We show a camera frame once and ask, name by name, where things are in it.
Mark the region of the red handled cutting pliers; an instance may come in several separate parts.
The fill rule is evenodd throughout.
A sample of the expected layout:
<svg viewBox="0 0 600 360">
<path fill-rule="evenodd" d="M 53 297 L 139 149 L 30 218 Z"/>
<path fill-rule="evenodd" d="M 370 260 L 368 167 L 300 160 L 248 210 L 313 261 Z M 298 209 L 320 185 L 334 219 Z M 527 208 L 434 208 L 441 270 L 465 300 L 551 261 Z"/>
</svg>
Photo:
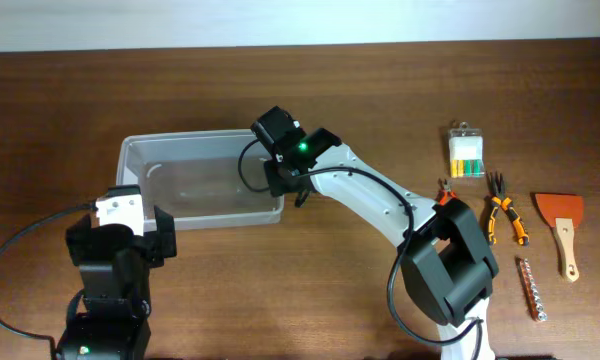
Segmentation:
<svg viewBox="0 0 600 360">
<path fill-rule="evenodd" d="M 451 183 L 450 180 L 448 180 L 448 179 L 440 179 L 438 181 L 438 183 L 440 185 L 440 189 L 439 189 L 439 193 L 438 193 L 438 196 L 436 198 L 436 201 L 440 205 L 445 205 L 450 200 L 458 198 L 457 194 L 453 191 L 452 183 Z"/>
</svg>

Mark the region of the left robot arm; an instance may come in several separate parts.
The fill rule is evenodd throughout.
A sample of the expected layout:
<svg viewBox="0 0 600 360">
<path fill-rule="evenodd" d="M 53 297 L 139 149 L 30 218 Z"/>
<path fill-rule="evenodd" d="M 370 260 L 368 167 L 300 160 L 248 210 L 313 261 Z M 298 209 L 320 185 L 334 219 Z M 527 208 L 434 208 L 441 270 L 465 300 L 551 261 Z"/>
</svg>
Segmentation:
<svg viewBox="0 0 600 360">
<path fill-rule="evenodd" d="M 66 230 L 82 288 L 67 306 L 66 328 L 54 359 L 142 359 L 151 336 L 149 275 L 177 255 L 174 218 L 154 208 L 156 228 L 144 229 L 137 185 L 115 186 Z"/>
</svg>

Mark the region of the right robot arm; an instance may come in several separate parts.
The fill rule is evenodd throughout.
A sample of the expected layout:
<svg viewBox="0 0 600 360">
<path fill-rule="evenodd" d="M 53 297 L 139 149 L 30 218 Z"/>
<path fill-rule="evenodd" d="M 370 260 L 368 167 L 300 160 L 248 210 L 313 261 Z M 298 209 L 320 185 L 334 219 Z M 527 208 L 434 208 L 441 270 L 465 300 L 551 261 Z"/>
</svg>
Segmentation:
<svg viewBox="0 0 600 360">
<path fill-rule="evenodd" d="M 472 209 L 419 196 L 364 163 L 338 136 L 306 133 L 275 106 L 251 130 L 270 160 L 272 196 L 294 193 L 298 206 L 312 193 L 346 206 L 396 249 L 386 285 L 391 317 L 407 335 L 436 346 L 444 359 L 493 359 L 487 309 L 499 273 Z"/>
</svg>

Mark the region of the clear plastic container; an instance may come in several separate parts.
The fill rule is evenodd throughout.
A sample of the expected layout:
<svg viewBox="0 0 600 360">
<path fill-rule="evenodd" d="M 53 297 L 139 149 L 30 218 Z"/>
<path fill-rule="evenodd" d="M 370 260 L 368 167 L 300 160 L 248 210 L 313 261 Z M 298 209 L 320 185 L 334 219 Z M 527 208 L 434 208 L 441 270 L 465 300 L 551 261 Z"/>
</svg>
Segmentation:
<svg viewBox="0 0 600 360">
<path fill-rule="evenodd" d="M 269 153 L 248 129 L 129 136 L 121 144 L 116 183 L 140 187 L 144 229 L 156 229 L 154 208 L 178 231 L 275 224 L 284 199 L 267 186 Z"/>
</svg>

